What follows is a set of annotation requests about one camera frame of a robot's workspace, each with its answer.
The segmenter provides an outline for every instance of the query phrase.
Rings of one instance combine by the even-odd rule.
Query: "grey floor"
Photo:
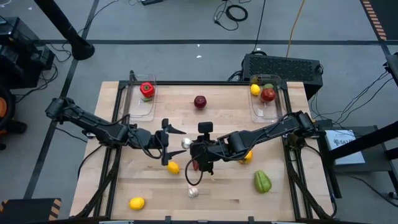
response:
[[[84,27],[93,3],[98,0],[56,1],[76,30]],[[110,0],[99,0],[98,11]],[[249,18],[239,29],[228,32],[216,26],[213,13],[218,0],[168,0],[151,6],[128,4],[119,0],[94,19],[89,40],[221,40],[221,44],[97,44],[96,53],[78,62],[68,96],[84,109],[94,112],[101,82],[127,79],[136,73],[152,73],[159,80],[226,80],[238,70],[244,54],[252,44],[222,44],[222,40],[255,40],[262,1],[244,5]],[[288,40],[299,0],[268,0],[264,13],[261,40]],[[33,0],[12,0],[0,7],[2,16],[19,16],[41,39],[62,40]],[[230,21],[222,21],[234,26]],[[307,0],[295,28],[294,40],[377,40],[359,0]],[[258,45],[268,55],[284,57],[283,44]],[[398,46],[388,46],[394,53]],[[60,58],[66,55],[57,52]],[[293,45],[290,57],[316,59],[325,68],[324,86],[318,92],[318,109],[322,113],[342,110],[362,89],[383,71],[384,53],[378,45]],[[50,120],[44,109],[60,95],[70,71],[72,59],[55,63],[58,78],[46,90],[37,91],[17,105],[16,118],[29,125],[20,136],[6,136],[8,149],[0,152],[0,200],[23,198],[35,167]],[[382,85],[363,96],[365,102]],[[397,119],[398,88],[389,82],[368,105],[354,112],[345,126],[378,125],[380,128]],[[80,134],[73,125],[62,128]],[[398,141],[387,143],[396,147]],[[85,143],[55,132],[37,182],[33,198],[60,197],[61,218],[69,215],[76,187],[76,173],[83,159]],[[386,174],[362,175],[381,192],[393,190]],[[354,222],[396,223],[396,208],[381,200],[357,180],[339,177],[343,194],[337,200],[337,217]]]

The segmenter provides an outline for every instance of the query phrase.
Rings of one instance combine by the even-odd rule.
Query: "yellow lemon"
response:
[[[244,157],[244,159],[240,160],[240,164],[249,164],[251,162],[251,159],[253,158],[253,151],[250,150],[250,152]]]
[[[145,200],[141,197],[132,198],[130,200],[129,206],[133,210],[141,210],[145,205]]]
[[[167,166],[167,169],[172,174],[179,174],[180,173],[180,167],[175,162],[169,162],[169,164]]]
[[[250,92],[254,96],[260,95],[260,91],[261,91],[261,89],[260,89],[260,87],[258,85],[253,84],[253,85],[250,86]]]

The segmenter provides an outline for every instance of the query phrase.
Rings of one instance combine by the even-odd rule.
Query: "wooden tabletop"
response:
[[[292,110],[309,113],[303,83],[288,83]],[[118,82],[103,82],[95,115],[111,120]],[[250,117],[248,86],[158,86],[154,119],[135,122],[151,132],[159,130],[163,118],[168,118],[173,127],[187,135],[170,135],[169,151],[181,150],[183,137],[196,139],[198,123],[212,121],[211,138],[238,130],[255,130],[270,123],[254,123]],[[197,95],[208,101],[204,111],[194,110],[192,103]],[[318,149],[316,140],[307,143]],[[85,155],[98,146],[97,140],[89,140]],[[104,152],[94,154],[83,166],[78,180],[70,215],[82,210],[98,188]],[[164,220],[170,215],[173,220],[255,220],[293,221],[294,213],[290,198],[289,182],[281,138],[258,144],[253,149],[253,160],[248,165],[238,162],[214,163],[214,175],[204,173],[197,186],[199,196],[188,197],[188,184],[183,174],[190,159],[189,152],[177,155],[173,161],[181,168],[179,175],[168,173],[159,160],[147,157],[141,150],[124,147],[113,204],[112,219]],[[328,187],[320,157],[310,150],[302,150],[302,161],[309,191],[323,209],[332,214]],[[263,170],[272,181],[272,189],[259,194],[254,189],[256,170]],[[189,167],[188,176],[196,181],[200,172]],[[143,197],[144,209],[133,211],[128,202],[131,198]],[[108,193],[103,197],[106,204]],[[302,195],[298,190],[300,211],[305,216]]]

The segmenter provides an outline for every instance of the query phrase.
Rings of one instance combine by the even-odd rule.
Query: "clear plastic container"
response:
[[[261,101],[260,95],[254,96],[250,92],[250,86],[257,84],[263,91],[265,84],[273,84],[276,97],[268,103]],[[280,77],[277,75],[253,75],[250,79],[249,91],[249,106],[250,116],[255,123],[274,123],[286,112],[282,90],[280,89]]]
[[[157,99],[157,85],[155,75],[134,75],[133,88],[130,100],[130,122],[133,121],[152,121],[155,115],[155,106]],[[144,101],[144,95],[140,91],[141,83],[149,82],[155,88],[155,95],[150,101]],[[119,117],[123,115],[124,105],[126,103],[127,87],[122,93],[122,103],[119,108]]]

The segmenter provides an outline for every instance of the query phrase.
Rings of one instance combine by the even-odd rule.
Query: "orange and black hazard stripe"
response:
[[[56,220],[58,218],[60,209],[61,209],[61,199],[57,198],[54,200],[54,203],[52,204],[49,221]]]
[[[5,200],[5,201],[1,202],[1,204],[0,204],[0,212],[4,211],[4,207],[6,206],[7,202],[8,202],[8,200]]]
[[[372,4],[369,0],[362,0],[363,6],[365,7],[366,13],[368,14],[374,30],[378,34],[381,40],[387,40],[386,33],[384,32],[383,26],[381,25],[376,13],[373,10]]]

